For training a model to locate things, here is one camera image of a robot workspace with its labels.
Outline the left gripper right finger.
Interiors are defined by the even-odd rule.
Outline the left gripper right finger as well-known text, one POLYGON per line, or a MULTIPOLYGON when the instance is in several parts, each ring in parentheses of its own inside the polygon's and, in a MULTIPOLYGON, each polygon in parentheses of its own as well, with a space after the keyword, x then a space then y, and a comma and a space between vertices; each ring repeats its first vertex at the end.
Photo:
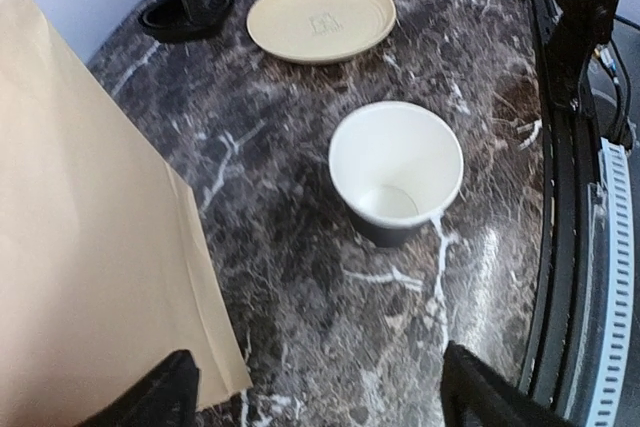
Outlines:
POLYGON ((464 346, 449 342, 440 397, 447 426, 568 426, 464 346))

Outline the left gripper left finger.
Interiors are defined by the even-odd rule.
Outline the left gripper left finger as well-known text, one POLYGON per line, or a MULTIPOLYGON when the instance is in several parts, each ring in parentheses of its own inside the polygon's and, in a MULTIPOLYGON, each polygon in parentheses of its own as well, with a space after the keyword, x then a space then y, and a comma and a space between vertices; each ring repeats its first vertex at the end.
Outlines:
POLYGON ((177 350, 80 426, 194 426, 200 370, 177 350))

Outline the black plastic cup lid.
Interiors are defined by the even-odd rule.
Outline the black plastic cup lid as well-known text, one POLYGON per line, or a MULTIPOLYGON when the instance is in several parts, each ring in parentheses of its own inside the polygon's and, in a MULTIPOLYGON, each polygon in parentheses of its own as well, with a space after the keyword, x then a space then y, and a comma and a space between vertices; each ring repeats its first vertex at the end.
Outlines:
POLYGON ((214 20, 207 25, 193 23, 181 0, 157 0, 138 16, 144 34, 162 44, 178 44, 214 37, 223 27, 235 0, 225 0, 214 20))

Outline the brown paper bag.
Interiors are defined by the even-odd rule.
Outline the brown paper bag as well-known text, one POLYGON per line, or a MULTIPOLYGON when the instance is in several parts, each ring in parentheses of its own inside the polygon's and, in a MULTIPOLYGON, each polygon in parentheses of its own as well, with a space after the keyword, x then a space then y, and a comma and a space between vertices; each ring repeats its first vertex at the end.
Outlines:
POLYGON ((72 426, 177 350, 252 385, 191 187, 34 0, 1 0, 1 422, 72 426))

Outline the black paper coffee cup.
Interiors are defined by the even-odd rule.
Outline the black paper coffee cup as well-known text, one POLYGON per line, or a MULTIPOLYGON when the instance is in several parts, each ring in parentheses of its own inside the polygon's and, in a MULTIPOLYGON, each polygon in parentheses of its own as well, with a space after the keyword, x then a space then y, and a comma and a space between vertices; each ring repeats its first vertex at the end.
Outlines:
POLYGON ((396 248, 454 202, 464 156, 452 128, 435 113, 380 101, 337 125, 328 167, 354 230, 377 247, 396 248))

